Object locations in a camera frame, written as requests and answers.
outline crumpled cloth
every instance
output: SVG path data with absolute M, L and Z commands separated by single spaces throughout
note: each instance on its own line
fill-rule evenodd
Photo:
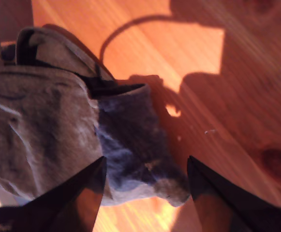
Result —
M 188 199 L 149 86 L 118 86 L 50 29 L 23 29 L 14 64 L 9 50 L 0 50 L 1 188 L 32 200 L 105 156 L 102 205 L 158 196 L 179 206 Z

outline wood knot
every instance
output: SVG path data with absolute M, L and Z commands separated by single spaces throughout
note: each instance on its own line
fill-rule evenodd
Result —
M 264 171 L 281 184 L 281 150 L 267 149 L 261 154 Z

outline dark pointed object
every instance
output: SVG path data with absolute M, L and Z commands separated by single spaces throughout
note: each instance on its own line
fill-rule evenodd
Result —
M 281 208 L 277 208 L 234 185 L 194 157 L 188 159 L 187 171 L 191 195 L 195 201 L 206 192 L 218 195 L 235 216 L 253 232 L 281 232 Z
M 90 232 L 100 207 L 106 180 L 106 158 L 34 201 L 20 207 L 0 208 L 0 231 Z

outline wooden surface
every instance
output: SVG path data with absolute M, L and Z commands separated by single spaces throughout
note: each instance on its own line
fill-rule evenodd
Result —
M 31 6 L 34 25 L 67 29 L 121 83 L 150 84 L 183 170 L 193 155 L 281 206 L 281 0 L 32 0 Z M 206 220 L 224 207 L 215 205 L 202 206 L 200 215 L 191 200 L 181 208 L 157 198 L 102 207 L 94 231 L 213 231 Z

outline wood grain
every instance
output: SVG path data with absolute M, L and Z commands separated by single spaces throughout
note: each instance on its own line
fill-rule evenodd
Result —
M 32 10 L 34 25 L 67 29 L 121 83 L 150 84 L 183 170 L 193 155 L 281 206 L 281 0 L 32 0 Z M 191 200 L 152 198 L 102 207 L 94 231 L 202 226 L 212 229 Z

